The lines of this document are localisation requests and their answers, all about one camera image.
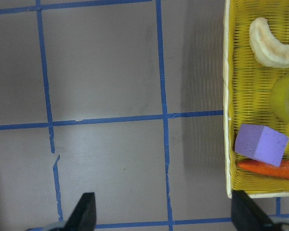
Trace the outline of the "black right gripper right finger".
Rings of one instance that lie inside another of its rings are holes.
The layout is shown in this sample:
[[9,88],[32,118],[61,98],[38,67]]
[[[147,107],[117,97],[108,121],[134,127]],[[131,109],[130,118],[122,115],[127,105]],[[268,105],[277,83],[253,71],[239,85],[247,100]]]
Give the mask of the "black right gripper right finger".
[[279,230],[279,226],[242,190],[232,190],[231,220],[237,231]]

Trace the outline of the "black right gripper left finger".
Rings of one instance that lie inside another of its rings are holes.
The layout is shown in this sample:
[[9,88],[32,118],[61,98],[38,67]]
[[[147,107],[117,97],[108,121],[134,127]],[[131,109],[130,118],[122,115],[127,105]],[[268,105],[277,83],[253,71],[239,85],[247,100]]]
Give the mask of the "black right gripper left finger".
[[84,193],[64,225],[65,231],[93,231],[96,226],[95,193]]

